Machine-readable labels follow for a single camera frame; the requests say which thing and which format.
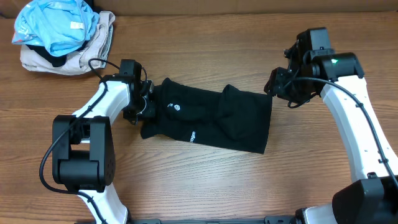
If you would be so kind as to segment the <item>black t-shirt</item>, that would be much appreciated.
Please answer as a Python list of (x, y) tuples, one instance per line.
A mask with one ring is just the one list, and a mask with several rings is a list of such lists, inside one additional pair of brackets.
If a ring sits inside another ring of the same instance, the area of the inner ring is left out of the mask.
[(154, 88), (155, 117), (144, 122), (144, 139), (163, 134), (177, 141), (262, 154), (272, 112), (269, 95), (226, 85), (202, 90), (166, 78)]

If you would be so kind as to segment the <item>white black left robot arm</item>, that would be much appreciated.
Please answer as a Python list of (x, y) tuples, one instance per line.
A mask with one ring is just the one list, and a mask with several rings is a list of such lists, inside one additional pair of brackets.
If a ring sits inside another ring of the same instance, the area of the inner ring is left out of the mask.
[(139, 75), (107, 75), (97, 92), (71, 115), (58, 115), (52, 126), (52, 175), (60, 192), (84, 201), (95, 223), (129, 223), (131, 215), (113, 184), (116, 173), (111, 126), (119, 114), (132, 124), (154, 114), (152, 80)]

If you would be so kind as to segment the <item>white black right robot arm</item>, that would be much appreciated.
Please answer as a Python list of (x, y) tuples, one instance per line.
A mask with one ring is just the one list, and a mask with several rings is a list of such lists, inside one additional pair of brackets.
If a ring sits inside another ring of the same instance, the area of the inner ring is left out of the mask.
[(349, 159), (352, 183), (326, 205), (301, 208), (290, 223), (397, 223), (397, 155), (370, 102), (363, 69), (353, 53), (285, 50), (266, 93), (303, 105), (320, 96), (336, 122)]

